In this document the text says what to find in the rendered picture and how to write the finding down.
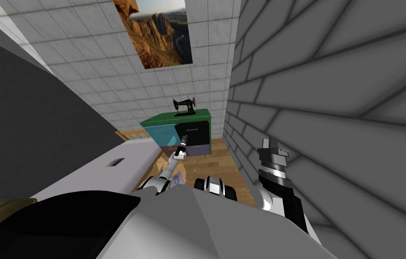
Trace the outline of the purple drawer front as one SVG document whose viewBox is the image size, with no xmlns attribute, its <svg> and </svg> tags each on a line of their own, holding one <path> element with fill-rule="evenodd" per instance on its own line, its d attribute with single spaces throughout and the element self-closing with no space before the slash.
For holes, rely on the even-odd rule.
<svg viewBox="0 0 406 259">
<path fill-rule="evenodd" d="M 195 146 L 187 146 L 186 151 L 188 153 L 188 156 L 204 156 L 209 155 L 211 153 L 211 148 L 209 144 L 195 145 Z"/>
</svg>

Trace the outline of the wooden chair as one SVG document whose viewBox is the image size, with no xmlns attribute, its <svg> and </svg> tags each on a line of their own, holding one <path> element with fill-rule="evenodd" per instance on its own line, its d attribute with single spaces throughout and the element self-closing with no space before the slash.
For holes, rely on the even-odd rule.
<svg viewBox="0 0 406 259">
<path fill-rule="evenodd" d="M 120 136 L 122 140 L 124 140 L 125 142 L 141 138 L 150 138 L 150 135 L 147 133 L 145 129 L 131 131 L 116 131 L 115 133 L 118 136 Z"/>
</svg>

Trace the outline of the white table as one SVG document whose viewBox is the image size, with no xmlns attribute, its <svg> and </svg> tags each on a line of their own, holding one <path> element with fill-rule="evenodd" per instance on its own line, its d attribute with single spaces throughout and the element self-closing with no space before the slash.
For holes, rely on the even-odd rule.
<svg viewBox="0 0 406 259">
<path fill-rule="evenodd" d="M 156 161 L 161 148 L 151 139 L 129 140 L 36 193 L 38 201 L 63 193 L 103 190 L 128 194 Z"/>
</svg>

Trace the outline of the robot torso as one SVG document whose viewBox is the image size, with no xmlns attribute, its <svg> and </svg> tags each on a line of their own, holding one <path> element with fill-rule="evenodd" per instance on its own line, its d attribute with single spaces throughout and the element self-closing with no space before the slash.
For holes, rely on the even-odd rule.
<svg viewBox="0 0 406 259">
<path fill-rule="evenodd" d="M 284 216 L 179 185 L 139 205 L 80 259 L 337 259 Z"/>
</svg>

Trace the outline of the blue drawer front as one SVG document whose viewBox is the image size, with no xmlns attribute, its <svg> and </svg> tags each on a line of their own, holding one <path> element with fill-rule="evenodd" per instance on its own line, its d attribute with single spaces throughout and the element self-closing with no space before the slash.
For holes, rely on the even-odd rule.
<svg viewBox="0 0 406 259">
<path fill-rule="evenodd" d="M 172 146 L 181 143 L 175 124 L 146 126 L 144 129 L 158 146 Z"/>
</svg>

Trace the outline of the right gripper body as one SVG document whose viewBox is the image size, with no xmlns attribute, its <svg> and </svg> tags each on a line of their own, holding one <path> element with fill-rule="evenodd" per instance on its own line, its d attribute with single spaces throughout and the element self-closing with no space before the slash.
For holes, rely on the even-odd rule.
<svg viewBox="0 0 406 259">
<path fill-rule="evenodd" d="M 258 148 L 257 151 L 261 162 L 288 167 L 287 159 L 290 156 L 288 151 L 273 147 Z"/>
</svg>

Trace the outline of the canyon landscape wall picture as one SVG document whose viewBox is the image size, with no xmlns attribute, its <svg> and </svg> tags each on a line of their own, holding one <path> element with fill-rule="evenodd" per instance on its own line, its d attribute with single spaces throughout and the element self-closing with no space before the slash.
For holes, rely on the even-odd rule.
<svg viewBox="0 0 406 259">
<path fill-rule="evenodd" d="M 145 69 L 191 64 L 185 0 L 113 0 Z"/>
</svg>

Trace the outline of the black drawer front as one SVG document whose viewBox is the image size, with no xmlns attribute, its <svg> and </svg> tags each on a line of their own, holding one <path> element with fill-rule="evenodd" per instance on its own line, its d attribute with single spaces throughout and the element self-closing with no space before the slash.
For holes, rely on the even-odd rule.
<svg viewBox="0 0 406 259">
<path fill-rule="evenodd" d="M 187 135 L 187 146 L 207 145 L 210 141 L 208 121 L 179 123 L 175 129 L 180 138 Z"/>
</svg>

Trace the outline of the green cabinet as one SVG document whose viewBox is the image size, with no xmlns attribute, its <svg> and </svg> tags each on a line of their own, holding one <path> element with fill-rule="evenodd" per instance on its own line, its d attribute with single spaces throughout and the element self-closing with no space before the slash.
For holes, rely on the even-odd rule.
<svg viewBox="0 0 406 259">
<path fill-rule="evenodd" d="M 211 115 L 207 109 L 197 109 L 195 110 L 195 114 L 193 115 L 184 115 L 183 113 L 178 112 L 167 112 L 167 113 L 160 113 L 156 116 L 150 117 L 145 121 L 140 122 L 140 125 L 144 128 L 146 126 L 153 126 L 153 125 L 165 125 L 165 124 L 179 124 L 179 123 L 187 123 L 187 122 L 195 122 L 195 121 L 208 121 L 209 123 L 209 133 L 210 133 L 210 141 L 209 145 L 211 148 Z M 175 151 L 177 150 L 178 145 L 172 146 L 159 146 L 164 154 L 168 157 L 172 156 Z"/>
</svg>

